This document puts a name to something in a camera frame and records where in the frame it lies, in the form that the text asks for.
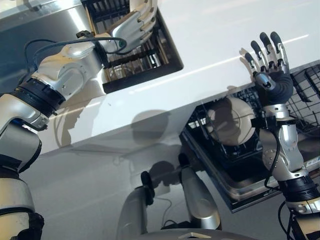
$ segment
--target robot forearm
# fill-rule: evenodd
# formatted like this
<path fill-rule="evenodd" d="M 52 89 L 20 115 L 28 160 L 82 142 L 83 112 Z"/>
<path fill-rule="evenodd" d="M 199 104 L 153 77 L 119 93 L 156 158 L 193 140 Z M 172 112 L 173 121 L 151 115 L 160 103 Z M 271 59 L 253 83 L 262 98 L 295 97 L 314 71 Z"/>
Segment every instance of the robot forearm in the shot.
<path fill-rule="evenodd" d="M 278 181 L 286 205 L 299 215 L 320 213 L 320 193 L 310 178 L 298 149 L 298 133 L 294 119 L 289 117 L 285 104 L 268 105 L 264 107 L 264 111 L 266 117 L 275 116 L 279 126 L 277 137 L 280 152 L 272 175 Z M 274 137 L 270 135 L 271 133 L 265 130 L 260 132 L 262 160 L 268 170 L 272 167 L 277 148 L 275 141 L 272 141 Z"/>

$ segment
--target robotic hand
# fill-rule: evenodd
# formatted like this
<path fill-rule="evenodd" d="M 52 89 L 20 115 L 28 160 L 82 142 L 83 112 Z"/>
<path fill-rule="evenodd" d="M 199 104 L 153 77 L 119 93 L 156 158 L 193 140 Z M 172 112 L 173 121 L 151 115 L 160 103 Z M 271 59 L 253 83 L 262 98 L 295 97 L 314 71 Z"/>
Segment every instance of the robotic hand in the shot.
<path fill-rule="evenodd" d="M 276 32 L 270 37 L 275 49 L 268 36 L 264 32 L 260 34 L 267 58 L 256 41 L 252 41 L 251 46 L 258 64 L 248 52 L 244 56 L 264 110 L 264 116 L 251 122 L 253 127 L 261 128 L 262 161 L 270 173 L 264 185 L 282 191 L 291 212 L 290 224 L 295 238 L 311 239 L 308 237 L 320 229 L 320 193 L 304 166 L 295 120 L 285 105 L 293 94 L 286 51 Z M 270 175 L 277 180 L 279 188 L 267 185 Z M 291 238 L 290 227 L 285 232 Z"/>
<path fill-rule="evenodd" d="M 0 240 L 39 240 L 44 219 L 35 213 L 27 184 L 19 179 L 41 152 L 38 135 L 60 105 L 103 68 L 101 56 L 127 53 L 148 40 L 157 0 L 131 0 L 130 13 L 95 38 L 81 38 L 46 57 L 29 80 L 0 97 Z"/>

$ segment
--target dishwasher rack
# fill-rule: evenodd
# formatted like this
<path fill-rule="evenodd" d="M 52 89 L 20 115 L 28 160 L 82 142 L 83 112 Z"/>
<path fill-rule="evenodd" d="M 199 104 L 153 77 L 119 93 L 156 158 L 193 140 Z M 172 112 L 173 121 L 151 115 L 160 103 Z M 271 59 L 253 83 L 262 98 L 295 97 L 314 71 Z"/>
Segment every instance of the dishwasher rack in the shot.
<path fill-rule="evenodd" d="M 81 0 L 91 28 L 102 34 L 130 12 L 129 0 Z M 128 88 L 183 68 L 175 45 L 159 11 L 151 37 L 126 54 L 108 54 L 106 94 Z"/>
<path fill-rule="evenodd" d="M 320 137 L 320 64 L 291 74 L 294 92 L 287 102 L 290 115 L 298 119 L 297 129 Z"/>
<path fill-rule="evenodd" d="M 291 74 L 294 91 L 286 106 L 291 117 L 297 119 L 297 130 L 307 137 L 319 137 L 320 130 L 320 64 L 308 67 Z M 248 103 L 256 116 L 261 115 L 262 105 L 255 87 L 247 88 L 231 94 Z M 258 131 L 245 143 L 238 146 L 226 146 L 214 139 L 207 131 L 206 124 L 210 121 L 208 109 L 217 101 L 211 101 L 197 106 L 189 118 L 186 127 L 191 134 L 197 135 L 198 141 L 206 146 L 210 154 L 220 159 L 220 162 L 237 165 L 245 158 L 261 159 L 262 145 Z"/>

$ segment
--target black fingertip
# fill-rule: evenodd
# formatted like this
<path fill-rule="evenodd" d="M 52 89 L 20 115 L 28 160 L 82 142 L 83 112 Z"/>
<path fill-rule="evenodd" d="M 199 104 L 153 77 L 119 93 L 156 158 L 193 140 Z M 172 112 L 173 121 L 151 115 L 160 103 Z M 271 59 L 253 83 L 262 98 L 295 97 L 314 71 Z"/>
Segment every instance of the black fingertip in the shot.
<path fill-rule="evenodd" d="M 251 56 L 251 54 L 248 53 L 248 52 L 244 55 L 244 58 L 245 58 L 249 63 L 254 60 L 254 58 L 253 58 L 253 57 Z"/>
<path fill-rule="evenodd" d="M 256 41 L 252 41 L 251 42 L 251 47 L 253 48 L 253 50 L 255 51 L 255 53 L 258 55 L 258 52 L 261 52 L 261 48 L 259 46 L 259 44 Z"/>
<path fill-rule="evenodd" d="M 265 48 L 271 44 L 270 39 L 265 32 L 260 33 L 260 40 L 263 42 Z"/>
<path fill-rule="evenodd" d="M 271 40 L 273 41 L 274 45 L 277 45 L 277 44 L 281 44 L 281 43 L 282 43 L 281 38 L 279 37 L 278 33 L 276 33 L 275 31 L 273 31 L 273 32 L 270 34 L 270 38 L 271 38 Z"/>

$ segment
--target silver metal panel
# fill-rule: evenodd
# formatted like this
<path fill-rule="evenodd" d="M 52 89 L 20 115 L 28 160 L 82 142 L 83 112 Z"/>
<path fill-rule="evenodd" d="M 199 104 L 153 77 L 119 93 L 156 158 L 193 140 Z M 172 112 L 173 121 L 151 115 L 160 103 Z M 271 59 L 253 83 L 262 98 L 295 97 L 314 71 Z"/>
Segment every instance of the silver metal panel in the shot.
<path fill-rule="evenodd" d="M 126 198 L 116 231 L 117 240 L 133 239 L 147 232 L 147 205 L 143 187 L 136 188 Z"/>
<path fill-rule="evenodd" d="M 40 140 L 37 134 L 10 123 L 0 135 L 0 154 L 22 161 L 22 168 L 33 157 Z"/>
<path fill-rule="evenodd" d="M 206 185 L 190 167 L 181 170 L 181 184 L 191 222 L 202 229 L 217 229 L 220 215 L 216 202 Z"/>
<path fill-rule="evenodd" d="M 35 210 L 29 187 L 24 181 L 0 178 L 0 210 L 8 208 Z"/>
<path fill-rule="evenodd" d="M 24 229 L 29 228 L 29 215 L 26 212 L 15 212 L 0 216 L 0 239 L 9 240 Z"/>

